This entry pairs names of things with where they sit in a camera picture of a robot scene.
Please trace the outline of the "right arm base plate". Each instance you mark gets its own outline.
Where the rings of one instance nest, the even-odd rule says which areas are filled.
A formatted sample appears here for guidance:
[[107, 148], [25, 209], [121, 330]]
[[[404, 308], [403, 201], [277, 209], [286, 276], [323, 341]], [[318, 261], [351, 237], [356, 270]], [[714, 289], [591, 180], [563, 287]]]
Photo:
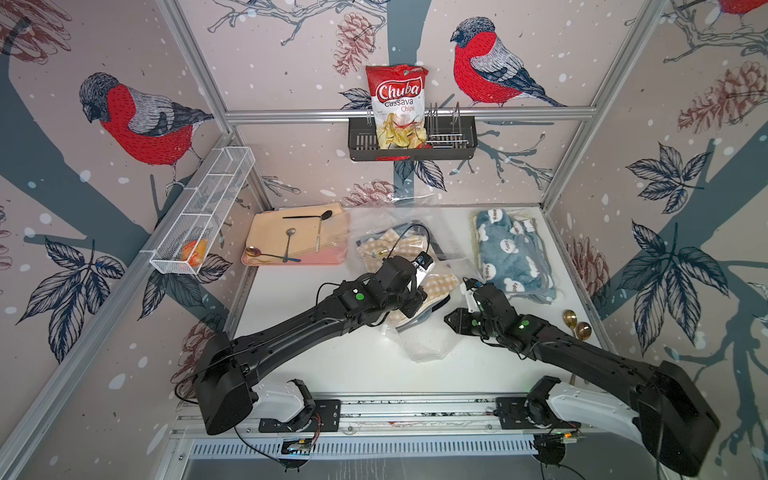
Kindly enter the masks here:
[[525, 396], [502, 396], [495, 399], [493, 415], [502, 430], [538, 429], [530, 418]]

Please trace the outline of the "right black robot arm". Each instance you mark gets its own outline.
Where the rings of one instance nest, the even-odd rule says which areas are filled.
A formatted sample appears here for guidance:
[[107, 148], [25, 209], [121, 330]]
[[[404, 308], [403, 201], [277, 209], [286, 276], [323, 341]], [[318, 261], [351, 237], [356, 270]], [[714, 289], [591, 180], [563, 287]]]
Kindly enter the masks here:
[[464, 290], [466, 307], [444, 318], [456, 334], [554, 365], [592, 386], [584, 390], [544, 376], [514, 409], [513, 420], [594, 426], [644, 446], [682, 476], [699, 475], [720, 421], [681, 367], [632, 360], [569, 336], [542, 318], [519, 314], [493, 285], [470, 279]]

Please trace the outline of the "clear plastic vacuum bag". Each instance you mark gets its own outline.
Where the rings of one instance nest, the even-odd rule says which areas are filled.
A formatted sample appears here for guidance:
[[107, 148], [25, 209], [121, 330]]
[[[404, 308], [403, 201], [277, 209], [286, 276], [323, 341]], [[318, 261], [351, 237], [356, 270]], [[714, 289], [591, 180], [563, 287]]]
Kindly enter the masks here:
[[423, 251], [433, 260], [422, 281], [426, 299], [414, 316], [390, 313], [379, 327], [411, 361], [425, 363], [445, 358], [459, 336], [443, 322], [452, 306], [463, 303], [460, 286], [479, 276], [466, 239], [467, 216], [425, 201], [348, 205], [350, 216], [348, 260], [358, 273], [374, 273], [384, 259], [401, 256], [413, 261]]

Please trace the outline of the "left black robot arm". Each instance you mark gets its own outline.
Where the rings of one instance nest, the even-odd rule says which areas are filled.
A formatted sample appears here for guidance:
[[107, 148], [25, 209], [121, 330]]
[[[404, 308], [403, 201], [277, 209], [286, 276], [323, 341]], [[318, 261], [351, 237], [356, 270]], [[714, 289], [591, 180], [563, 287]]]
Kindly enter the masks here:
[[255, 390], [277, 367], [327, 340], [371, 326], [399, 311], [410, 318], [427, 298], [422, 286], [434, 261], [426, 252], [413, 260], [394, 256], [374, 273], [341, 282], [316, 305], [266, 330], [234, 340], [212, 336], [191, 381], [209, 435], [245, 420], [264, 397]]

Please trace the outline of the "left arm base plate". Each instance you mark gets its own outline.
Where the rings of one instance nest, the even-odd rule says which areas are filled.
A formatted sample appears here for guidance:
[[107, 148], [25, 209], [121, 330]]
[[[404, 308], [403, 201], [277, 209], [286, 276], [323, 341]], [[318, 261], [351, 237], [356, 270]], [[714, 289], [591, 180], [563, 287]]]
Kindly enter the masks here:
[[337, 432], [340, 414], [340, 400], [315, 400], [311, 409], [305, 408], [295, 419], [287, 423], [281, 423], [274, 419], [261, 419], [258, 431], [260, 433]]

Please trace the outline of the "teal bear print blanket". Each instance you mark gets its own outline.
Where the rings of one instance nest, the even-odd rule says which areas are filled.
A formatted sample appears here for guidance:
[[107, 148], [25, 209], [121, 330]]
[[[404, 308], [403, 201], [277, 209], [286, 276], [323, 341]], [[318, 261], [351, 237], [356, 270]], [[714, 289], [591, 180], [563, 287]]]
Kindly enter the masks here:
[[481, 281], [508, 299], [550, 304], [557, 296], [543, 241], [533, 218], [492, 208], [478, 211]]

